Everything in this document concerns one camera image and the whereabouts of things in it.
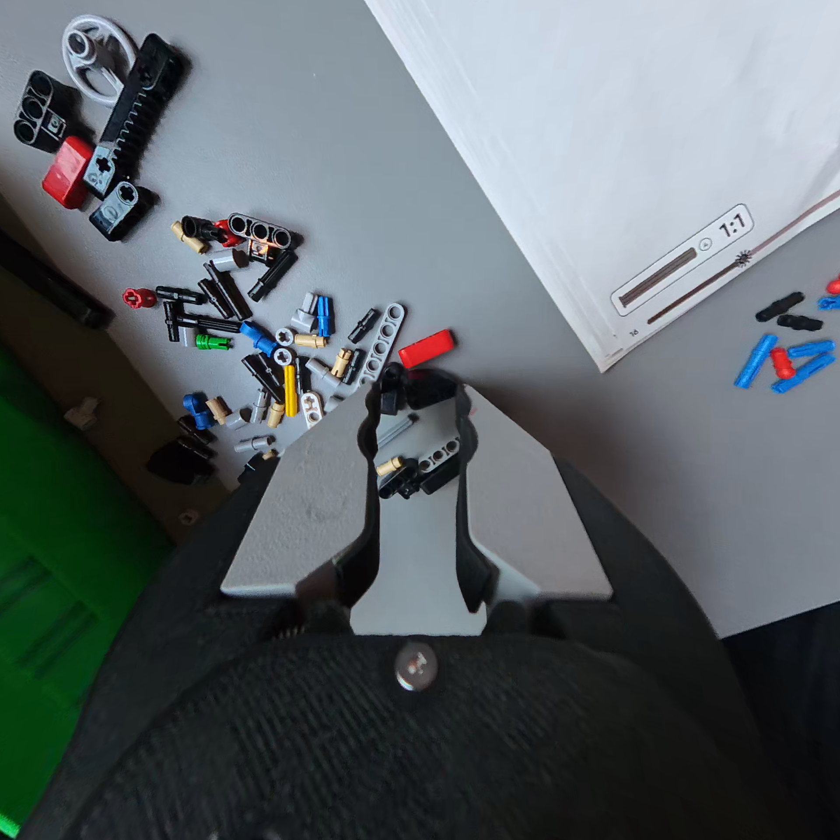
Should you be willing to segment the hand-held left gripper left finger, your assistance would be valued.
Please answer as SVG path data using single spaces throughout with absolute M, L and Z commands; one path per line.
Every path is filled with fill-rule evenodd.
M 361 386 L 280 457 L 220 586 L 351 609 L 380 564 L 380 388 Z

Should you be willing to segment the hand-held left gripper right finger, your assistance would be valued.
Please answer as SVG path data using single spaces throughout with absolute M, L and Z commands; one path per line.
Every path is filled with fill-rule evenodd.
M 455 565 L 467 610 L 608 602 L 613 587 L 552 453 L 470 385 L 458 386 L 455 419 Z

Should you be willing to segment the pile of small lego pieces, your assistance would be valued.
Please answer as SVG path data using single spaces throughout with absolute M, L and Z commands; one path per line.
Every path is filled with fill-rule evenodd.
M 254 319 L 254 306 L 265 303 L 288 271 L 298 262 L 300 237 L 286 227 L 232 213 L 211 221 L 184 216 L 172 232 L 200 256 L 205 276 L 196 288 L 158 286 L 128 288 L 123 302 L 132 309 L 162 305 L 169 341 L 208 352 L 252 351 L 241 363 L 259 385 L 254 405 L 232 412 L 220 397 L 201 393 L 183 396 L 184 416 L 178 419 L 180 437 L 192 438 L 212 449 L 214 429 L 238 432 L 264 425 L 276 429 L 284 417 L 301 416 L 314 426 L 324 412 L 339 405 L 357 389 L 364 357 L 385 308 L 371 308 L 346 340 L 335 346 L 333 364 L 323 364 L 300 351 L 328 350 L 335 334 L 330 297 L 309 292 L 287 326 L 269 331 Z M 403 403 L 413 410 L 440 401 L 426 396 L 427 388 L 406 385 L 399 357 L 386 365 L 380 380 L 382 413 L 396 414 Z

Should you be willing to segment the cluster of small lego pins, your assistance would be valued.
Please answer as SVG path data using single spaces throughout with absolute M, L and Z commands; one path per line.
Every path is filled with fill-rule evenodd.
M 757 339 L 750 346 L 733 386 L 747 391 L 757 384 L 782 395 L 838 362 L 838 335 L 826 316 L 838 313 L 838 280 L 819 297 L 795 289 L 761 306 L 751 318 Z

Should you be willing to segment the red curved lego slope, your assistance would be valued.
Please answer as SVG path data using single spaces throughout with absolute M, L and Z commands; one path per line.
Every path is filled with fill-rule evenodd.
M 454 334 L 449 329 L 442 329 L 401 348 L 398 357 L 405 369 L 412 370 L 445 355 L 455 346 Z

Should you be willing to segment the light grey long lego liftarm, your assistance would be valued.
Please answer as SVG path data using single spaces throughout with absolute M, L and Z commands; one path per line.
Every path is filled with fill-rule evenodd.
M 357 379 L 357 387 L 378 382 L 388 364 L 396 337 L 400 332 L 405 319 L 406 310 L 402 303 L 393 302 L 386 308 L 374 331 L 374 338 L 371 347 L 368 349 L 360 374 Z

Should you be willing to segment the dark two hole lego liftarm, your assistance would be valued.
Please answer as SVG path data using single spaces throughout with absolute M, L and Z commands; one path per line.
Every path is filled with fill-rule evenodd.
M 155 192 L 131 180 L 122 180 L 90 214 L 90 224 L 108 242 L 123 241 L 157 203 Z

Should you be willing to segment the white lego instruction booklet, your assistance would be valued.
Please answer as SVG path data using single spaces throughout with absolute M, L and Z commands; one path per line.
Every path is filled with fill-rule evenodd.
M 838 1 L 366 5 L 602 372 L 838 210 Z

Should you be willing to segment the red lego brick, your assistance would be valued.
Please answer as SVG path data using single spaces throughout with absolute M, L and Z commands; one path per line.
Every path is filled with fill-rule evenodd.
M 83 178 L 93 151 L 88 141 L 76 135 L 68 136 L 45 174 L 42 190 L 65 209 L 79 209 L 86 200 L 88 190 Z

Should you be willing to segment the black lego gear rack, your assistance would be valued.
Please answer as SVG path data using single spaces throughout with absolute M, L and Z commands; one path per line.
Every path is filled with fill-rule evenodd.
M 111 110 L 83 182 L 104 199 L 133 176 L 161 114 L 186 73 L 182 54 L 155 33 L 148 34 Z

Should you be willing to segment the black three hole lego connector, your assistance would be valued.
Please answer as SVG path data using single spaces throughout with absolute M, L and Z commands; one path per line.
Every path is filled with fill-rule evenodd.
M 21 144 L 56 154 L 65 140 L 82 130 L 80 94 L 42 70 L 33 70 L 24 85 L 13 120 Z

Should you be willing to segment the light grey lego steering wheel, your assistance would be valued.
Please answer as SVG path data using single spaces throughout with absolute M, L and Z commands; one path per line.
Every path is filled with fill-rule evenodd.
M 61 55 L 72 84 L 91 101 L 113 109 L 138 51 L 131 37 L 108 18 L 74 17 L 61 40 Z

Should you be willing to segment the green plastic bin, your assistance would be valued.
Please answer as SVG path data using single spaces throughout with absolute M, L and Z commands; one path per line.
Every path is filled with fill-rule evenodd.
M 2 830 L 34 809 L 172 544 L 42 388 L 1 361 Z

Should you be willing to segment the black bar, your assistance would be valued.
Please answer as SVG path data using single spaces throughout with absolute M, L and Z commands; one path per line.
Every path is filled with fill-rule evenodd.
M 1 230 L 1 267 L 69 318 L 88 329 L 105 329 L 113 312 L 89 292 L 48 266 Z

